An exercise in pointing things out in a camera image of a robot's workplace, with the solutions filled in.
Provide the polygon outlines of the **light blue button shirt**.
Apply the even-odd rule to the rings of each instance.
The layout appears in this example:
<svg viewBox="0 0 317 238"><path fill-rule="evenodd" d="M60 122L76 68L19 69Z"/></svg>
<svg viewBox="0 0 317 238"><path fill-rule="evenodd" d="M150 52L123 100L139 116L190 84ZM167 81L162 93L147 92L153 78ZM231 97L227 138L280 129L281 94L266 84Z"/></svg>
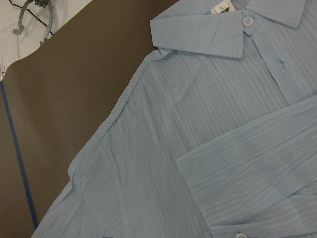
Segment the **light blue button shirt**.
<svg viewBox="0 0 317 238"><path fill-rule="evenodd" d="M35 238L314 238L317 3L181 0Z"/></svg>

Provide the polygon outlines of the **crumpled clear plastic bag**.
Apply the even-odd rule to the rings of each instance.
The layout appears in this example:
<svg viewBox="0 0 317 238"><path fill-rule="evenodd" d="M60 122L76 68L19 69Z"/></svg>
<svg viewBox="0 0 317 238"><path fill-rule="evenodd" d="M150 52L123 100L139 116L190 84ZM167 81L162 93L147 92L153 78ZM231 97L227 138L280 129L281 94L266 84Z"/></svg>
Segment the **crumpled clear plastic bag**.
<svg viewBox="0 0 317 238"><path fill-rule="evenodd" d="M50 0L0 2L0 79L19 59L29 55L52 35L54 9Z"/></svg>

